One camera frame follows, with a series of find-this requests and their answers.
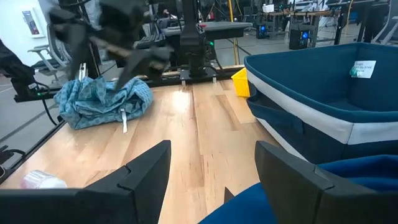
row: crumpled towel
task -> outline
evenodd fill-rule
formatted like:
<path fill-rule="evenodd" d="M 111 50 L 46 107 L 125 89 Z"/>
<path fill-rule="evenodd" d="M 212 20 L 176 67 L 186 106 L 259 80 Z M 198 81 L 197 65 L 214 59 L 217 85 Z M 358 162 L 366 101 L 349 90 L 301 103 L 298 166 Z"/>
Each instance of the crumpled towel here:
<path fill-rule="evenodd" d="M 114 86 L 115 82 L 106 82 L 103 77 L 69 81 L 54 96 L 60 116 L 73 129 L 122 122 L 123 109 L 127 120 L 137 118 L 154 99 L 148 85 L 138 78 L 130 80 L 119 91 L 115 91 Z"/>

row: white cup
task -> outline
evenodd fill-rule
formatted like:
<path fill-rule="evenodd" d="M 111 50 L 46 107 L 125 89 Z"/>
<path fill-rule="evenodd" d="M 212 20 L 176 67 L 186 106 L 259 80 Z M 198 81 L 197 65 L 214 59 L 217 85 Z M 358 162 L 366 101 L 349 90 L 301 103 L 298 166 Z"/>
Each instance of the white cup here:
<path fill-rule="evenodd" d="M 54 175 L 40 170 L 30 171 L 22 180 L 23 189 L 64 189 L 67 188 L 65 181 Z"/>

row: white wall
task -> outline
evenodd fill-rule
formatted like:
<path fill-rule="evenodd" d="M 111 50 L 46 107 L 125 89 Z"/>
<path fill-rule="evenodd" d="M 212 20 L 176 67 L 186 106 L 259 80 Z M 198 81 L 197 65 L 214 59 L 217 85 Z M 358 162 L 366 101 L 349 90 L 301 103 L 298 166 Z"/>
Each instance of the white wall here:
<path fill-rule="evenodd" d="M 31 38 L 26 29 L 22 9 L 32 6 L 45 37 Z M 40 8 L 38 0 L 0 0 L 0 39 L 19 59 L 31 66 L 40 60 L 36 53 L 27 52 L 38 45 L 48 44 L 47 22 Z"/>

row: black table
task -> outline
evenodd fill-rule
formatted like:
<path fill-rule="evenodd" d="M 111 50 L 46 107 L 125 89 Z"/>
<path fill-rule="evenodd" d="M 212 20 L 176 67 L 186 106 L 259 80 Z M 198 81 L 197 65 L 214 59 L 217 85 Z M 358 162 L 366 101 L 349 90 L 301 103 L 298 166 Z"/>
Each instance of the black table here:
<path fill-rule="evenodd" d="M 206 32 L 206 39 L 209 41 L 243 37 L 245 28 L 251 27 L 250 22 L 202 22 L 201 25 L 205 25 L 203 30 Z M 162 29 L 162 32 L 166 36 L 166 41 L 169 45 L 174 48 L 174 53 L 171 55 L 170 64 L 171 66 L 186 65 L 188 60 L 186 57 L 181 57 L 183 53 L 180 51 L 180 35 L 181 29 L 177 27 L 169 27 Z"/>

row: fabric bin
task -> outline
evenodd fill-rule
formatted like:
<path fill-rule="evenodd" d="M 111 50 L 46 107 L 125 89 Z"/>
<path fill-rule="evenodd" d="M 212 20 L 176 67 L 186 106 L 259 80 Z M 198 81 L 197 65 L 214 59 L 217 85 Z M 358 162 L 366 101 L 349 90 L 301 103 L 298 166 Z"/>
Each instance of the fabric bin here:
<path fill-rule="evenodd" d="M 374 60 L 371 78 L 355 61 Z M 253 115 L 314 164 L 398 154 L 398 48 L 355 43 L 248 56 Z"/>

